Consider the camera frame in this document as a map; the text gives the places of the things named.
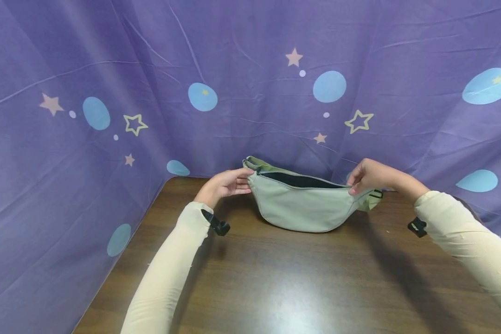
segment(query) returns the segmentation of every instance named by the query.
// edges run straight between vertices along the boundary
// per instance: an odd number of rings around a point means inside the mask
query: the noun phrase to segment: bag opening
[[[321,188],[321,189],[341,189],[347,186],[339,186],[338,184],[324,182],[323,180],[314,179],[307,176],[296,176],[287,173],[258,173],[260,176],[267,177],[268,179],[277,180],[287,184],[288,186],[295,186],[298,188]]]

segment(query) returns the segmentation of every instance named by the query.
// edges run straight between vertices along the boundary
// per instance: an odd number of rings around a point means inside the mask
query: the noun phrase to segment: yellow star
[[[324,143],[325,142],[325,138],[327,138],[327,136],[323,136],[321,134],[321,132],[317,135],[317,137],[314,137],[314,140],[317,141],[317,144],[319,143]]]
[[[498,75],[498,76],[494,77],[494,78],[492,79],[492,82],[493,82],[494,84],[499,84],[499,83],[501,82],[501,76],[500,76],[500,75]]]
[[[141,114],[137,114],[135,116],[128,116],[128,115],[123,115],[123,116],[124,116],[124,120],[126,121],[126,130],[125,131],[126,132],[133,132],[136,137],[139,136],[139,130],[148,128],[148,125],[142,122]],[[130,127],[131,120],[137,120],[137,122],[140,124],[140,126],[136,127],[135,129],[131,128]]]
[[[360,110],[356,110],[356,112],[354,113],[354,117],[353,119],[351,120],[348,120],[345,122],[345,125],[350,127],[350,134],[353,134],[355,133],[357,130],[369,130],[369,124],[367,124],[367,122],[369,122],[369,120],[371,119],[371,117],[373,117],[374,114],[363,114],[360,112]],[[357,126],[357,127],[354,127],[353,126],[353,122],[358,118],[358,117],[363,117],[365,118],[364,120],[364,125],[363,126]]]
[[[299,60],[301,60],[302,55],[299,55],[299,53],[297,53],[296,48],[293,48],[293,51],[289,55],[286,55],[286,57],[287,59],[289,59],[287,66],[295,65],[299,67]]]

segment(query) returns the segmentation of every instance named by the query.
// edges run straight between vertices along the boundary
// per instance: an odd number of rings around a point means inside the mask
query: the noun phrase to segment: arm
[[[501,308],[501,238],[446,193],[424,194],[415,210],[434,242],[460,261]]]
[[[403,172],[364,159],[347,182],[351,194],[368,188],[392,188],[404,194],[425,230],[445,252],[460,261],[501,308],[501,238],[477,221],[471,212],[448,194],[430,191]]]
[[[184,208],[143,276],[128,307],[121,334],[169,332],[195,253],[208,236],[210,225],[201,210],[213,213],[212,208],[220,198],[250,193],[246,177],[252,172],[227,170],[214,176]]]

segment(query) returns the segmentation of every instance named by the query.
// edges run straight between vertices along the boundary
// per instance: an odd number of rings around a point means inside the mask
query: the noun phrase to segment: hand
[[[248,185],[247,177],[252,173],[254,170],[248,168],[218,173],[202,186],[195,201],[204,203],[213,209],[223,197],[250,193],[251,188]]]
[[[414,177],[371,159],[363,159],[350,173],[349,194],[356,195],[366,189],[391,188],[416,201],[429,189]]]

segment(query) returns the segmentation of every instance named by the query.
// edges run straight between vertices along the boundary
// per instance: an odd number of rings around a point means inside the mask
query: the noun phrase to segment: star
[[[56,113],[58,111],[64,111],[64,109],[59,105],[57,97],[49,97],[43,93],[43,99],[43,103],[41,103],[39,106],[50,110],[52,116],[56,116]]]
[[[132,164],[134,163],[135,159],[132,158],[132,154],[130,155],[125,155],[124,158],[126,159],[126,162],[124,163],[124,165],[130,165],[130,167],[132,166]]]
[[[373,117],[374,114],[363,114],[360,112],[360,110],[356,110],[355,114],[354,114],[354,117],[353,119],[351,120],[348,120],[345,122],[345,125],[350,127],[351,130],[350,130],[350,134],[353,134],[355,133],[357,130],[369,130],[369,124],[367,124],[367,122],[369,122],[369,120],[371,119],[371,117]],[[364,120],[364,125],[363,126],[357,126],[357,127],[354,127],[353,126],[353,122],[358,118],[358,117],[363,117],[365,118]]]
[[[290,53],[289,55],[286,55],[286,57],[287,57],[287,59],[289,59],[289,63],[287,64],[287,66],[295,65],[295,66],[299,67],[299,60],[301,60],[302,55],[299,55],[297,53],[297,48],[293,48],[292,53]]]
[[[137,114],[135,116],[128,116],[128,115],[123,115],[123,116],[124,116],[124,120],[126,120],[126,130],[125,131],[126,132],[132,131],[136,137],[139,136],[139,130],[148,128],[148,125],[142,122],[141,114]],[[138,126],[134,129],[134,128],[130,127],[130,121],[135,120],[135,119],[138,121],[139,124],[141,124],[141,126]]]
[[[317,141],[317,144],[319,143],[324,143],[325,142],[325,138],[327,138],[327,136],[323,136],[321,134],[321,132],[317,135],[317,137],[314,137],[314,140]]]
[[[492,79],[492,82],[493,82],[494,84],[499,84],[499,83],[501,82],[501,76],[500,76],[500,75],[498,75],[498,76],[494,77],[494,78]]]

